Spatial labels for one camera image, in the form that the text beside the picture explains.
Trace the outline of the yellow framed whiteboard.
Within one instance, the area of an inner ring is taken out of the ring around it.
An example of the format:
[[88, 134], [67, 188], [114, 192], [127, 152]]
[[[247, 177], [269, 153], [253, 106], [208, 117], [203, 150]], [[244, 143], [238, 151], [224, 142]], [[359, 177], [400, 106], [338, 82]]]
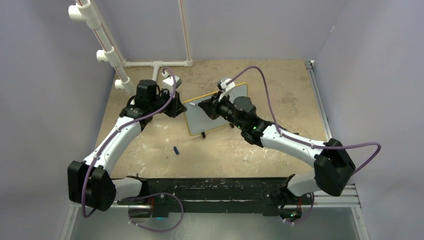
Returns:
[[218, 91], [214, 91], [208, 94], [204, 94], [183, 102], [183, 105], [187, 108], [187, 111], [184, 113], [184, 118], [186, 121], [188, 134], [190, 136], [202, 135], [203, 133], [215, 130], [222, 126], [229, 126], [230, 123], [222, 117], [218, 117], [215, 120], [210, 119], [200, 107], [191, 106], [189, 103], [199, 103], [204, 100], [208, 100], [211, 96]]

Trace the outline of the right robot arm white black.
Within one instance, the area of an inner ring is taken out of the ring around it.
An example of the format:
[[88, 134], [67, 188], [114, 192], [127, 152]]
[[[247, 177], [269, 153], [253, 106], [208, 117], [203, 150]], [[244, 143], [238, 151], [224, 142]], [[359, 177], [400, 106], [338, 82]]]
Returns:
[[283, 152], [313, 168], [308, 173], [293, 174], [283, 183], [280, 196], [288, 204], [315, 191], [338, 197], [356, 170], [338, 140], [317, 141], [286, 131], [278, 124], [260, 118], [256, 106], [247, 96], [230, 100], [229, 96], [220, 99], [216, 93], [197, 106], [210, 119], [221, 117], [239, 128], [241, 136], [249, 144]]

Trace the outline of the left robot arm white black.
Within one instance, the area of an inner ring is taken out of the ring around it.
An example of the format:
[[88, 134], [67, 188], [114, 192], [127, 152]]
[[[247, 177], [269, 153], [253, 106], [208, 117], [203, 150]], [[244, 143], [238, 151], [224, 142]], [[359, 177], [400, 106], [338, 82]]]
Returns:
[[156, 114], [175, 118], [186, 112], [177, 88], [182, 80], [169, 76], [159, 86], [150, 79], [140, 80], [136, 94], [126, 106], [106, 138], [87, 157], [72, 161], [67, 168], [68, 197], [78, 203], [99, 211], [130, 198], [138, 205], [146, 203], [149, 191], [139, 177], [129, 176], [112, 179], [111, 173], [130, 143], [145, 129]]

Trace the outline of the blue marker cap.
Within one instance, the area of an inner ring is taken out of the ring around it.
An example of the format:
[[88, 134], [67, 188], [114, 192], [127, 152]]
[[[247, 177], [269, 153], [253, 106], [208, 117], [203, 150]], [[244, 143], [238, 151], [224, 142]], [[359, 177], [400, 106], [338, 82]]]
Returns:
[[176, 146], [173, 147], [173, 150], [174, 150], [174, 152], [175, 152], [176, 155], [179, 155], [180, 154], [180, 152], [179, 152], [179, 150], [178, 150], [178, 148]]

